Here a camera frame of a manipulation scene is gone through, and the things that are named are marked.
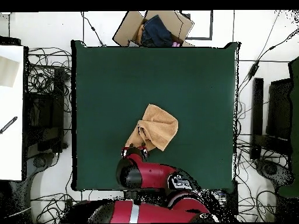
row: gray stripe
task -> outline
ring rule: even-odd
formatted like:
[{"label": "gray stripe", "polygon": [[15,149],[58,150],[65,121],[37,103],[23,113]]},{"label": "gray stripe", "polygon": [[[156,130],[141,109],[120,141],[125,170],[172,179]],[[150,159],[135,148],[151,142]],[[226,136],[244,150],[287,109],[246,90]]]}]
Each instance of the gray stripe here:
[{"label": "gray stripe", "polygon": [[139,205],[133,203],[132,211],[131,211],[131,218],[129,223],[137,223],[139,216]]}]

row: folded cloth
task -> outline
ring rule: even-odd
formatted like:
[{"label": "folded cloth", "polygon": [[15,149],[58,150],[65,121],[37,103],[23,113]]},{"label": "folded cloth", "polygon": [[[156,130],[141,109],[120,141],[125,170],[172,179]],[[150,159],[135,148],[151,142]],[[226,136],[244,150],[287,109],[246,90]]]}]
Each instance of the folded cloth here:
[{"label": "folded cloth", "polygon": [[142,120],[139,120],[125,147],[130,144],[141,146],[143,142],[150,151],[158,148],[164,151],[178,131],[178,121],[163,109],[149,104]]},{"label": "folded cloth", "polygon": [[172,47],[171,32],[158,15],[144,23],[141,44],[145,47]]}]

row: black border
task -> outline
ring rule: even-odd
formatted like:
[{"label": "black border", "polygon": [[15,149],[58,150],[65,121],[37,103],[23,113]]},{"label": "black border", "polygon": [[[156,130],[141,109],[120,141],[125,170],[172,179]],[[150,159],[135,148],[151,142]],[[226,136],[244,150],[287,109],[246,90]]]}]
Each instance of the black border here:
[{"label": "black border", "polygon": [[76,91],[76,74],[77,74],[77,49],[75,40],[71,40],[72,50],[72,71],[71,71],[71,92],[72,92],[72,183],[73,191],[77,190],[77,91]]},{"label": "black border", "polygon": [[[19,38],[10,38],[0,36],[0,45],[2,46],[22,46],[21,40]],[[27,124],[27,115],[26,115],[26,101],[25,94],[28,83],[28,73],[29,73],[29,57],[28,57],[29,48],[23,46],[23,121],[22,121],[22,181],[27,177],[27,144],[26,144],[26,124]]]},{"label": "black border", "polygon": [[[71,40],[71,50],[72,50],[72,71],[71,71],[71,90],[72,90],[72,183],[71,188],[74,191],[77,190],[77,101],[76,101],[76,74],[77,74],[77,49],[75,42],[81,42],[81,44],[85,48],[92,48],[85,45],[81,40]],[[213,49],[227,49],[233,44],[237,44],[236,50],[235,50],[235,83],[236,83],[236,89],[235,89],[235,100],[234,100],[234,117],[233,117],[233,166],[236,166],[237,161],[237,112],[238,112],[238,94],[239,94],[239,50],[241,43],[240,42],[229,42],[226,46],[215,48],[215,47],[181,47],[184,49],[194,49],[194,48],[213,48]],[[169,47],[168,49],[178,49],[177,47]]]}]

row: black cable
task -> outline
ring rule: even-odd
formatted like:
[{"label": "black cable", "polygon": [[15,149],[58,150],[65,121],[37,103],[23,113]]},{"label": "black cable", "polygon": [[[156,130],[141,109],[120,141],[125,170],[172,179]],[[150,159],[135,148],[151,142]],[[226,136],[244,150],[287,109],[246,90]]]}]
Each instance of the black cable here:
[{"label": "black cable", "polygon": [[268,43],[268,40],[269,40],[270,35],[271,35],[271,33],[272,33],[272,30],[273,30],[273,28],[274,28],[274,26],[275,26],[276,20],[277,20],[277,18],[278,18],[278,16],[279,16],[279,13],[280,13],[280,10],[279,10],[279,12],[278,12],[278,14],[277,14],[277,16],[276,16],[276,18],[275,18],[275,21],[274,21],[273,25],[272,25],[271,31],[270,31],[270,33],[269,33],[269,35],[268,35],[268,38],[267,38],[266,43],[265,43],[265,45],[264,45],[264,47],[263,47],[263,50],[262,50],[262,51],[260,52],[260,54],[258,55],[258,59],[259,59],[259,60],[260,60],[259,56],[263,53],[263,51],[264,51],[264,49],[265,49],[265,47],[266,47],[266,45],[267,45],[267,43]]},{"label": "black cable", "polygon": [[68,186],[69,181],[71,180],[71,177],[72,177],[72,172],[71,172],[71,175],[69,176],[69,179],[68,179],[67,184],[65,185],[65,192],[66,192],[67,194],[68,194],[67,186]]},{"label": "black cable", "polygon": [[88,201],[90,201],[91,193],[89,193],[89,195],[88,195]]},{"label": "black cable", "polygon": [[[271,193],[271,194],[273,194],[275,197],[276,197],[277,195],[276,195],[273,191],[264,190],[264,191],[259,192],[259,193],[257,194],[257,196],[256,196],[256,205],[257,205],[257,209],[258,209],[258,214],[259,214],[261,220],[262,220],[263,222],[266,222],[266,221],[262,218],[262,216],[261,216],[261,214],[260,214],[260,210],[259,210],[259,206],[263,206],[263,205],[258,203],[258,198],[259,198],[259,196],[260,196],[261,194],[263,194],[263,193]],[[273,209],[272,209],[272,211],[270,211],[270,210],[267,210],[267,211],[270,212],[272,215],[274,215],[274,214],[273,214],[273,213],[274,213],[274,210],[273,210]]]},{"label": "black cable", "polygon": [[98,40],[100,41],[100,45],[101,45],[102,47],[104,47],[105,45],[104,45],[103,42],[100,40],[100,37],[98,36],[98,33],[96,32],[96,29],[91,25],[91,23],[90,23],[90,21],[88,20],[88,18],[86,18],[86,17],[83,15],[82,12],[80,12],[80,13],[81,13],[82,18],[88,21],[88,24],[90,25],[91,30],[94,31],[94,32],[96,33],[96,36],[98,37]]},{"label": "black cable", "polygon": [[59,160],[59,156],[60,156],[60,153],[58,153],[58,156],[57,156],[57,161],[55,164],[51,165],[50,167],[54,167],[57,163],[58,163],[58,160]]}]

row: black cable bundle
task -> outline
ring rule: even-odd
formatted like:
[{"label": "black cable bundle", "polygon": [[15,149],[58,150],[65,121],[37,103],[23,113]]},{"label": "black cable bundle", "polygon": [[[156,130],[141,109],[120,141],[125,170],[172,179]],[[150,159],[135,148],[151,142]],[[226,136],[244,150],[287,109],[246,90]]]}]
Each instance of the black cable bundle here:
[{"label": "black cable bundle", "polygon": [[[279,13],[280,13],[280,11],[278,12],[277,17],[276,17],[276,19],[275,19],[275,21],[274,21],[274,23],[273,23],[273,26],[272,26],[272,29],[271,29],[271,31],[270,31],[270,34],[271,34],[272,30],[273,30],[274,24],[275,24],[275,22],[276,22],[276,20],[277,20],[277,18],[278,18]],[[271,194],[273,194],[273,195],[275,195],[275,196],[278,196],[278,195],[276,195],[276,194],[275,194],[274,192],[272,192],[272,191],[264,190],[264,191],[261,191],[260,193],[258,193],[256,197],[253,197],[253,196],[252,196],[252,193],[251,193],[251,189],[249,188],[249,186],[248,186],[247,183],[246,183],[246,182],[248,181],[248,178],[249,178],[249,176],[248,176],[248,172],[246,171],[247,168],[251,167],[251,168],[253,168],[253,169],[256,169],[256,167],[253,165],[253,164],[254,164],[254,161],[248,161],[248,160],[246,159],[245,155],[244,155],[244,153],[249,154],[249,150],[248,150],[248,149],[251,148],[251,144],[250,144],[249,142],[244,141],[243,139],[240,138],[240,136],[241,136],[241,137],[244,137],[244,136],[249,136],[249,135],[250,135],[250,134],[242,134],[242,133],[241,133],[241,129],[242,129],[242,128],[241,128],[241,123],[240,123],[239,120],[245,119],[245,118],[246,118],[246,113],[249,112],[249,111],[251,110],[251,108],[250,108],[249,110],[246,110],[246,105],[245,105],[243,102],[241,102],[241,101],[239,100],[239,99],[240,99],[239,96],[240,96],[241,92],[243,91],[243,89],[244,89],[244,88],[247,86],[247,84],[250,82],[250,80],[255,76],[255,73],[256,73],[256,71],[258,70],[258,67],[259,67],[258,64],[259,64],[260,59],[261,59],[261,58],[262,58],[268,51],[274,49],[275,47],[277,47],[277,46],[281,45],[282,43],[286,42],[287,40],[291,39],[291,38],[292,38],[295,34],[297,34],[298,32],[299,32],[299,29],[296,29],[296,30],[293,31],[293,32],[292,32],[292,33],[291,33],[291,34],[290,34],[284,41],[282,41],[281,43],[278,43],[277,45],[274,45],[274,46],[270,47],[268,50],[266,50],[266,51],[263,53],[263,50],[265,49],[266,44],[267,44],[267,42],[268,42],[268,40],[269,40],[269,37],[270,37],[270,34],[269,34],[269,36],[268,36],[268,38],[267,38],[267,41],[266,41],[266,44],[265,44],[263,50],[262,50],[261,53],[259,54],[259,56],[258,56],[257,60],[255,61],[255,63],[252,65],[251,69],[249,70],[248,74],[247,74],[246,77],[244,78],[243,82],[242,82],[242,83],[240,84],[240,86],[239,86],[240,91],[239,91],[239,94],[238,94],[238,105],[240,106],[240,109],[238,110],[238,117],[237,117],[237,123],[238,123],[237,149],[239,150],[239,154],[238,154],[238,161],[237,161],[237,163],[236,163],[236,165],[235,165],[235,168],[234,168],[234,170],[235,170],[234,179],[238,178],[238,180],[241,180],[242,183],[238,183],[238,184],[244,184],[244,185],[246,185],[247,188],[248,188],[248,191],[249,191],[249,195],[250,195],[250,197],[248,197],[248,198],[242,198],[242,197],[239,195],[239,197],[241,197],[241,200],[239,201],[239,206],[240,206],[240,203],[241,203],[241,202],[244,202],[244,201],[246,201],[246,202],[248,202],[249,204],[252,205],[249,209],[246,209],[246,210],[243,210],[243,211],[239,212],[239,217],[243,219],[243,220],[242,220],[243,222],[246,222],[246,220],[245,220],[245,218],[244,218],[242,215],[252,215],[252,216],[256,217],[255,220],[254,220],[254,222],[257,222],[257,221],[258,221],[258,217],[260,217],[261,220],[262,220],[263,222],[265,222],[266,220],[264,220],[263,216],[266,217],[267,212],[270,213],[271,215],[275,216],[275,209],[274,209],[271,205],[269,205],[269,204],[268,204],[267,206],[264,206],[264,205],[258,200],[258,198],[259,198],[259,196],[260,196],[261,194],[263,194],[263,193],[271,193]],[[285,167],[288,166],[289,161],[288,161],[288,158],[287,158],[287,157],[285,157],[284,155],[273,156],[273,154],[274,154],[274,151],[272,151],[272,150],[265,150],[265,152],[263,153],[263,155],[260,156],[260,158],[261,158],[261,159],[271,159],[271,160],[272,160],[272,159],[279,159],[279,161],[277,162],[278,164],[280,164],[280,162],[281,162],[280,159],[283,158],[283,159],[285,159],[285,161],[286,161],[286,164],[285,164],[284,166],[285,166]],[[240,176],[239,176],[239,167],[243,168],[243,169],[245,170],[245,172],[247,173],[248,178],[247,178],[246,181],[244,181],[243,179],[240,178]],[[249,211],[253,210],[254,208],[257,209],[258,215],[257,215],[257,214],[254,214],[254,213],[246,213],[246,212],[249,212]]]},{"label": "black cable bundle", "polygon": [[[56,49],[58,51],[46,54],[45,50],[47,49]],[[59,90],[59,87],[55,87],[54,90],[54,70],[63,68],[65,71],[65,81],[70,80],[71,78],[71,53],[68,51],[62,50],[56,47],[49,48],[32,48],[29,50],[29,58],[37,57],[39,60],[34,64],[29,64],[28,69],[28,84],[26,85],[26,91],[28,93],[38,93],[41,95],[51,95],[53,98],[57,99],[64,95],[66,102],[64,106],[61,106],[66,113],[72,113],[69,106],[71,104],[71,87],[64,84],[64,91]],[[61,62],[52,62],[49,63],[49,57],[66,57],[67,59]],[[37,112],[39,112],[38,103],[34,103],[34,107]]]},{"label": "black cable bundle", "polygon": [[[56,49],[58,51],[52,52],[50,54],[46,54],[46,49]],[[67,59],[61,63],[61,62],[52,62],[49,63],[49,57],[66,57]],[[50,48],[33,48],[29,50],[29,58],[37,57],[38,61],[36,63],[30,62],[29,64],[29,77],[28,77],[28,84],[26,85],[26,92],[28,93],[37,93],[40,95],[51,95],[53,98],[58,98],[63,95],[66,98],[67,103],[64,103],[64,106],[61,106],[66,113],[70,113],[71,110],[69,108],[69,104],[71,103],[71,90],[70,86],[67,86],[64,84],[64,91],[60,91],[58,87],[55,87],[55,80],[54,80],[54,70],[63,68],[65,71],[65,78],[64,81],[68,81],[71,78],[71,54],[67,51],[64,51],[59,48],[50,47]],[[55,166],[59,160],[59,155],[55,164],[52,166]],[[36,223],[50,223],[57,224],[60,219],[62,218],[63,214],[65,214],[68,210],[68,208],[72,205],[74,202],[74,199],[68,194],[67,192],[67,185],[65,186],[65,193],[57,193],[53,195],[47,195],[40,198],[32,199],[31,201],[47,201],[43,198],[45,197],[53,197],[56,195],[60,195],[58,199],[52,198],[49,203],[43,208],[41,213],[36,218]],[[64,208],[60,208],[58,203],[63,202]],[[41,217],[44,214],[50,214],[52,219],[46,221],[46,222],[40,222]]]}]

